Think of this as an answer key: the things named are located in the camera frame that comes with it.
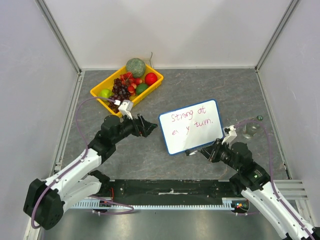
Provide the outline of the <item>blue framed whiteboard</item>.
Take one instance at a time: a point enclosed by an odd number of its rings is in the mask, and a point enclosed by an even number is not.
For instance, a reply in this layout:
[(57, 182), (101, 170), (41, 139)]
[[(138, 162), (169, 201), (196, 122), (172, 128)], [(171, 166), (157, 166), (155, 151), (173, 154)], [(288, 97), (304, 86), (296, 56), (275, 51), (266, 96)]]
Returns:
[(161, 113), (158, 120), (169, 155), (210, 144), (225, 135), (215, 99)]

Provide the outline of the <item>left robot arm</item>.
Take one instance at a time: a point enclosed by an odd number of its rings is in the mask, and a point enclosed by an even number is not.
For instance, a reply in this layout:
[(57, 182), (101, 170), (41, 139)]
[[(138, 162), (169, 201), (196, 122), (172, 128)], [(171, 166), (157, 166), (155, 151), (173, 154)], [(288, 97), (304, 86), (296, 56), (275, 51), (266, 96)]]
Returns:
[(108, 115), (93, 140), (69, 165), (47, 179), (33, 180), (27, 191), (23, 211), (31, 218), (33, 229), (50, 230), (63, 214), (82, 199), (110, 191), (109, 177), (96, 168), (116, 151), (116, 144), (126, 137), (148, 137), (157, 128), (143, 118)]

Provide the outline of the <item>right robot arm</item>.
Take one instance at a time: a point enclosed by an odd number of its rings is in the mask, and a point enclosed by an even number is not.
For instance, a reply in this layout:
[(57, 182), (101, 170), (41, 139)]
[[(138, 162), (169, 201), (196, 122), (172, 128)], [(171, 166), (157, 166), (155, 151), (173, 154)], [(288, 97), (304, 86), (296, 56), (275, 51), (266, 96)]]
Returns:
[(236, 170), (229, 191), (243, 196), (269, 221), (283, 240), (318, 240), (320, 229), (308, 223), (284, 198), (267, 171), (257, 164), (247, 144), (232, 145), (217, 139), (200, 149), (211, 163), (223, 162)]

